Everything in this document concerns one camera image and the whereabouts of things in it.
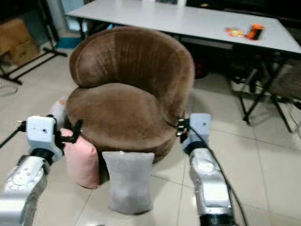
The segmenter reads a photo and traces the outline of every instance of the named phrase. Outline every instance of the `armchair seat cushion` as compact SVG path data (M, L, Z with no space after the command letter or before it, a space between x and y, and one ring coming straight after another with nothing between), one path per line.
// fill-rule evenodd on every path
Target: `armchair seat cushion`
M82 136L99 152L153 152L157 162L176 137L176 129L163 120L158 100L123 83L75 89L68 98L67 114L73 125L84 120Z

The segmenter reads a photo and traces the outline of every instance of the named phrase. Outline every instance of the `chair leg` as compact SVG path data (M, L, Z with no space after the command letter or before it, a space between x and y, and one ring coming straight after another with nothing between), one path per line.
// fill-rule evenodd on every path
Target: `chair leg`
M284 115L284 113L283 113L283 111L282 111L282 109L281 109L281 107L280 107L280 105L279 105L279 103L278 103L277 98L276 98L275 95L271 96L271 101L276 106L276 108L277 108L277 110L279 112L279 115L282 118L282 120L283 120L283 122L284 122L284 124L285 124L285 126L286 126L286 128L288 130L288 132L292 133L293 131L292 131L290 125L288 124L287 119L286 119L286 117L285 117L285 115Z

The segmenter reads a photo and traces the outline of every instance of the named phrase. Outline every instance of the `pink pillow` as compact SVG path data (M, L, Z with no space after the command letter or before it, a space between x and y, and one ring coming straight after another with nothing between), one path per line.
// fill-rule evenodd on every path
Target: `pink pillow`
M64 137L73 135L68 129L61 129ZM78 185L96 189L99 186L98 154L96 148L83 137L75 144L65 143L67 173Z

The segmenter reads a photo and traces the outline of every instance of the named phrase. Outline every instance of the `armchair backrest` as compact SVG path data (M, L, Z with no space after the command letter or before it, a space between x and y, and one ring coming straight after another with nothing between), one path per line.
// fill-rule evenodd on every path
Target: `armchair backrest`
M192 57L180 42L135 27L106 30L82 41L71 55L70 71L83 88L118 82L150 92L173 125L185 110L194 80Z

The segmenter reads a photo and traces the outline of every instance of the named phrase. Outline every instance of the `white table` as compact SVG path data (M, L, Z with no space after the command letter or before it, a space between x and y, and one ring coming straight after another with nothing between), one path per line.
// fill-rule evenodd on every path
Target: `white table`
M277 19L141 0L96 0L67 14L76 18L151 28L198 39L301 54L301 47ZM231 37L226 27L246 33L251 24L265 27L257 41Z

